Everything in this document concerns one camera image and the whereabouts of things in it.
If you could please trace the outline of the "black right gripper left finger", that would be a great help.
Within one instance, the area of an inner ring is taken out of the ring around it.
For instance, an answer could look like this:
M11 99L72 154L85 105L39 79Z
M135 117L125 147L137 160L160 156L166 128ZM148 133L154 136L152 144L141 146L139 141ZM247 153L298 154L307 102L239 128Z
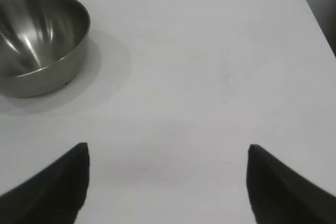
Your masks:
M74 223L90 179L87 143L1 195L1 223Z

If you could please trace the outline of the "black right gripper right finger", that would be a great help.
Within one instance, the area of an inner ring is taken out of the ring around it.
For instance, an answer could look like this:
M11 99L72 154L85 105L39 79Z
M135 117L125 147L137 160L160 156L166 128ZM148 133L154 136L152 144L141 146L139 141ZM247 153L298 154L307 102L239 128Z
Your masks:
M246 187L257 223L335 223L335 197L256 144L248 150Z

